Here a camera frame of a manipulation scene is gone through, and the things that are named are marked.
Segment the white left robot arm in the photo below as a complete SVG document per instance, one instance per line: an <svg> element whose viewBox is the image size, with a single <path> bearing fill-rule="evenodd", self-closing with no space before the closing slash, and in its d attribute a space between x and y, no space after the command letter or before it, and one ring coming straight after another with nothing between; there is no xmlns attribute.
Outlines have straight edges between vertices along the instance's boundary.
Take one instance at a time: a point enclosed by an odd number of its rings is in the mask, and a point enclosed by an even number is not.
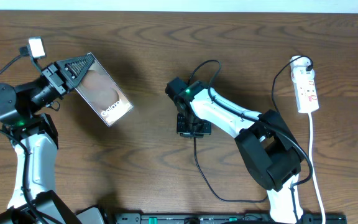
<svg viewBox="0 0 358 224"><path fill-rule="evenodd" d="M75 89L95 57L88 53L45 68L37 57L30 59L39 78L18 86L0 83L0 133L17 154L14 193L0 223L104 223L98 207L73 213L56 194L58 132L51 116L40 112Z"/></svg>

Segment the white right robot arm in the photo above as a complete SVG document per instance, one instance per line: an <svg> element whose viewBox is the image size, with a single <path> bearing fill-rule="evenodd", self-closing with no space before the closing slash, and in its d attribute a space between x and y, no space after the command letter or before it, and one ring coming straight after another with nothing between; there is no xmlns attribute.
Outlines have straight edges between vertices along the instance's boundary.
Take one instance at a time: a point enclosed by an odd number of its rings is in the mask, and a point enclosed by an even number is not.
<svg viewBox="0 0 358 224"><path fill-rule="evenodd" d="M303 218L297 187L301 163L309 158L282 117L273 110L247 110L220 96L201 81L180 78L167 83L166 94L178 110L177 134L198 139L217 126L234 138L251 177L267 191L270 217L278 223Z"/></svg>

